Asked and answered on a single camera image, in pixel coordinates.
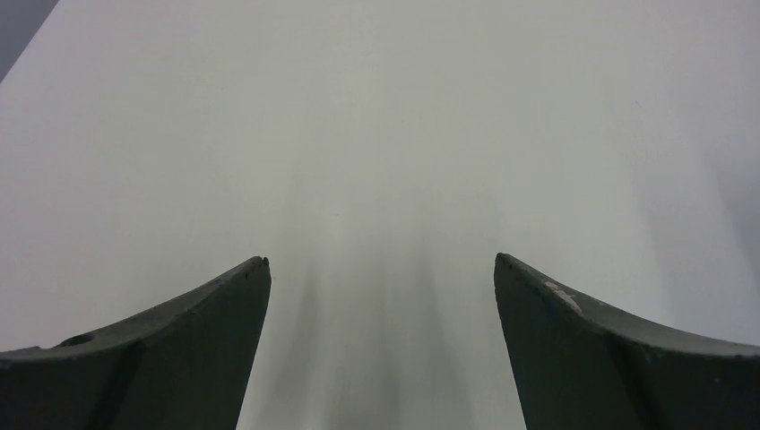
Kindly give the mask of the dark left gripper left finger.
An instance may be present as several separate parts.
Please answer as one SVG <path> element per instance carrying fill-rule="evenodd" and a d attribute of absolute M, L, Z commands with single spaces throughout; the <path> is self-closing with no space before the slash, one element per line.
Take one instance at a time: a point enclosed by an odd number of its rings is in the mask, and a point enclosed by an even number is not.
<path fill-rule="evenodd" d="M 3 352 L 2 428 L 235 428 L 271 287 L 257 256 L 52 348 Z"/>

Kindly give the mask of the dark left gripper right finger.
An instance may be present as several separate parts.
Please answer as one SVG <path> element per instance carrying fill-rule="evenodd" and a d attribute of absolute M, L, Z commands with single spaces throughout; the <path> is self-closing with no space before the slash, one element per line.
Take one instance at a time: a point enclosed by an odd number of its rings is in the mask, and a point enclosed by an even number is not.
<path fill-rule="evenodd" d="M 510 254 L 494 285 L 528 428 L 758 428 L 758 347 L 646 320 Z"/>

